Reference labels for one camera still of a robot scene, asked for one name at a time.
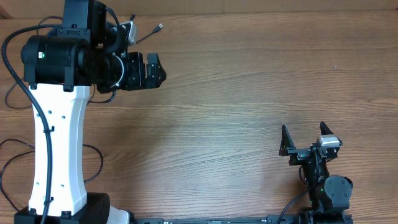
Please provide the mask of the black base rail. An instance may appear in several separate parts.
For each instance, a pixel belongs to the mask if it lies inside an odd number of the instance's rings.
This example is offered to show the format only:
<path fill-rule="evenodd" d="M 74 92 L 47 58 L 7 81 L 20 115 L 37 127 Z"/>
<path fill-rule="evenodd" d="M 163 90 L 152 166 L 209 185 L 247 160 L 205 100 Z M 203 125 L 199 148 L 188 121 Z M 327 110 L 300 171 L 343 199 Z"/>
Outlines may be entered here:
<path fill-rule="evenodd" d="M 306 221 L 300 215 L 268 215 L 256 218 L 189 218 L 189 219 L 162 219 L 162 218 L 135 218 L 133 224 L 299 224 L 299 223 L 348 223 L 353 224 L 351 215 L 343 217 L 314 216 L 313 220 Z"/>

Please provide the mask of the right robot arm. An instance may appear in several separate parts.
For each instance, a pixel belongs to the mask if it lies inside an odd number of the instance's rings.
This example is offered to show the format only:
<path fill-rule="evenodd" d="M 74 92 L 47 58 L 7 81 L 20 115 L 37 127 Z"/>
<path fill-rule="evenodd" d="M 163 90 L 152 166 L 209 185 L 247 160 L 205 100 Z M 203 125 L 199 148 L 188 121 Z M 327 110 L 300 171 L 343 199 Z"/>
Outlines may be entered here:
<path fill-rule="evenodd" d="M 341 175 L 331 175 L 327 163 L 338 157 L 343 141 L 324 123 L 320 123 L 321 135 L 308 148 L 298 149 L 285 124 L 281 127 L 280 156 L 288 156 L 291 166 L 299 166 L 299 178 L 306 190 L 292 199 L 281 211 L 277 223 L 353 223 L 349 209 L 353 182 Z M 303 196 L 308 195 L 310 206 L 296 215 L 287 210 Z"/>

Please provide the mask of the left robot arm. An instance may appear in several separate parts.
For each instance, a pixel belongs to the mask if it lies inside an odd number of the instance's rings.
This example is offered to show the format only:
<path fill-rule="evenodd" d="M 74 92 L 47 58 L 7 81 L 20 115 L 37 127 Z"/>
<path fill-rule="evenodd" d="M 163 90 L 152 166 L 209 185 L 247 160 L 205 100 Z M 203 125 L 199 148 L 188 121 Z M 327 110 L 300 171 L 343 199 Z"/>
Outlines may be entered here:
<path fill-rule="evenodd" d="M 133 223 L 106 193 L 89 193 L 83 180 L 83 121 L 90 88 L 100 93 L 161 86 L 167 78 L 156 53 L 128 52 L 133 21 L 106 20 L 99 1 L 65 2 L 63 21 L 22 49 L 24 77 L 16 80 L 33 104 L 34 185 L 16 223 Z"/>

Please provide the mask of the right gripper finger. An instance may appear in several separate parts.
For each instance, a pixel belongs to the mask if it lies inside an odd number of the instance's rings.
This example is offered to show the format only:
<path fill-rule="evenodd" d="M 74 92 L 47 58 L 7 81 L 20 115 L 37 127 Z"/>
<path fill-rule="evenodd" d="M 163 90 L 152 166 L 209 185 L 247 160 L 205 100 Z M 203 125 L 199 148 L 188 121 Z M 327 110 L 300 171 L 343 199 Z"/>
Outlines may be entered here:
<path fill-rule="evenodd" d="M 296 150 L 296 147 L 295 147 L 294 142 L 289 134 L 286 124 L 283 124 L 281 127 L 281 135 L 282 136 L 281 136 L 281 142 L 280 142 L 280 148 L 279 148 L 279 155 L 280 156 L 289 156 Z"/>
<path fill-rule="evenodd" d="M 320 122 L 320 131 L 321 131 L 321 135 L 332 135 L 333 134 L 331 129 L 326 125 L 326 123 L 324 121 Z"/>

